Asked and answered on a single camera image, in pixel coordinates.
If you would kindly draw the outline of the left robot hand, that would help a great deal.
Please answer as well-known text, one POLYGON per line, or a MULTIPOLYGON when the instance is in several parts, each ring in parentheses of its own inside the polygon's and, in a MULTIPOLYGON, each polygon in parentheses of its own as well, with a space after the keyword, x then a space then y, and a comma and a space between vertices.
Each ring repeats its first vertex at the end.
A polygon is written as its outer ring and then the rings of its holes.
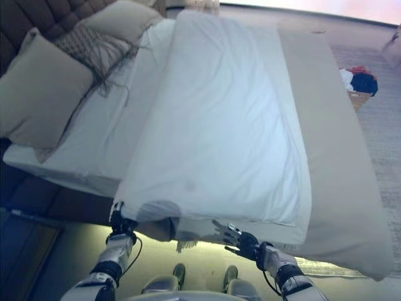
POLYGON ((112 227, 111 235, 126 235, 133 238, 135 236, 134 230, 138 226, 138 223, 122 216, 123 207, 124 202, 121 201, 112 206, 109 217, 110 226, 112 227))

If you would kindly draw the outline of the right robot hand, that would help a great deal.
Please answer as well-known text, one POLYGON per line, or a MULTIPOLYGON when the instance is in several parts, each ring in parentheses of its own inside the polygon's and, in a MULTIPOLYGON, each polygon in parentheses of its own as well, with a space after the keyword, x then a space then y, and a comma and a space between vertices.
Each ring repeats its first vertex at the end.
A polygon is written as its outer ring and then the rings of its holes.
POLYGON ((226 250, 248 260, 256 261, 259 241, 254 235, 240 230, 232 223, 223 225, 213 219, 212 224, 215 226, 215 231, 219 234, 219 238, 226 245, 226 250))

